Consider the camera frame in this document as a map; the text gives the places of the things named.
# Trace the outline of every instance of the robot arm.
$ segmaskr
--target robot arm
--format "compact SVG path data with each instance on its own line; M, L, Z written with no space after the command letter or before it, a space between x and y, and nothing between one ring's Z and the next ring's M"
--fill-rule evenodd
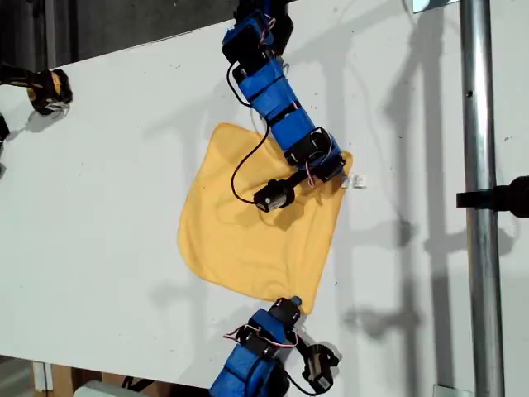
M291 204L294 186L304 179L313 184L316 176L327 182L342 174L345 164L335 139L314 125L284 75L278 57L292 31L284 0L250 0L237 8L236 25L222 42L231 64L228 78L238 64L232 76L248 101L246 106L267 122L286 161L298 168L291 179L272 180L254 195L250 203L266 212Z
M321 395L333 385L331 368L338 366L334 352L323 345L308 345L293 327L299 320L301 299L278 299L267 312L258 310L248 323L230 335L238 344L209 390L212 397L281 397L292 380L277 354L296 348L305 361L303 378Z
M0 85L26 88L33 108L43 116L64 109L73 100L68 76L61 69L33 73L0 64Z

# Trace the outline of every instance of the small white label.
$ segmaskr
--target small white label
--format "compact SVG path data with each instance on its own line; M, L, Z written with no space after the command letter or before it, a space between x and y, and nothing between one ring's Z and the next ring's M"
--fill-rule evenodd
M367 176L365 175L353 175L352 186L355 189L365 189L367 188Z
M341 188L342 189L348 189L351 187L351 184L353 182L353 179L347 175L344 175L342 178L341 178Z

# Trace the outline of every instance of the white wire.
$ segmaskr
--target white wire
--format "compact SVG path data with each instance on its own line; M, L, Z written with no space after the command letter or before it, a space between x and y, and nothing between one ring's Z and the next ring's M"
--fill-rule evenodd
M325 163L325 161L329 158L329 155L331 155L332 147L333 147L331 134L329 134L329 132L327 132L327 130L323 130L323 131L325 131L325 133L327 134L327 137L329 138L330 145L329 145L329 151L327 152L327 155L323 158L322 161L320 161L320 164ZM308 185L311 188L313 188L316 184L314 183L314 177L311 174L310 166L308 164L308 161L305 163L305 169L307 170Z
M245 325L242 325L240 327L238 327L237 329L235 329L233 332L230 332L230 333L227 333L225 335L223 335L222 337L224 337L225 339L230 339L231 341L234 341L234 342L237 342L237 343L241 343L241 341L239 341L236 337L234 337L233 335L235 335L236 333L239 332L239 330L241 328L249 328L251 329L252 331L255 332L255 334L257 335L257 337L263 339L264 341L268 342L270 345L272 346L275 346L275 347L279 347L279 348L282 348L282 349L293 349L295 348L297 345L298 345L298 335L297 333L294 332L294 335L296 336L296 342L292 345L292 344L283 344L283 343L277 343L277 342L274 342L274 341L271 341L269 340L267 337L261 337L259 335L259 332L261 330L261 328L256 328L256 327L252 327L251 325L249 324L245 324Z

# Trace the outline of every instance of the floor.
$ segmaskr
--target floor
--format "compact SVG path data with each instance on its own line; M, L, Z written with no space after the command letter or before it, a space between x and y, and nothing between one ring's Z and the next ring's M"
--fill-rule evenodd
M0 356L0 395L33 397L31 363Z

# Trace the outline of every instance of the black cable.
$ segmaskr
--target black cable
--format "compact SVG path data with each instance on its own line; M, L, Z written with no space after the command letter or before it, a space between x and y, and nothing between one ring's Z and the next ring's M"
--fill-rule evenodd
M311 395L311 396L316 396L316 395L323 395L323 393L311 393L309 391L306 391L304 390L300 385L298 385L298 383L296 383L296 381L292 378L292 376L290 376L290 374L287 372L287 370L284 369L283 366L279 366L284 374L287 376L288 380L290 380L290 382L296 386L296 389L298 389L299 391L301 391L304 395Z
M226 73L226 80L228 82L228 85L230 86L231 91L235 94L235 96L237 98L237 101L239 101L241 103L241 105L246 106L247 108L251 108L251 105L249 103L244 102L241 99L241 97L239 96L238 92L235 90L235 87L233 87L233 85L231 84L230 72L233 69L233 66L235 66L235 62L230 65L230 67L228 68L228 72Z
M257 360L254 361L254 363L250 367L250 370L248 371L248 375L246 376L246 379L245 379L245 395L244 395L244 397L248 397L248 384L250 383L250 379L254 375L254 372L257 369L257 366L262 361L263 361L263 357L259 357Z
M252 155L254 153L257 152L257 150L265 143L266 141L266 138L268 138L268 135L270 134L270 125L268 124L268 122L266 122L266 133L264 134L263 136L263 139L261 139L261 142L259 142L257 144L256 147L254 147L254 149L248 153L244 159L242 159L242 161L239 163L239 165L237 166L237 168L235 168L235 171L233 171L233 175L231 176L231 191L233 192L233 194L235 195L235 197L237 197L240 201L242 201L243 203L247 203L247 204L255 204L254 201L250 201L250 200L246 200L245 198L242 198L235 190L235 177L237 175L237 172L239 172L239 169L243 166L243 164L245 164L245 162L250 158L252 157Z

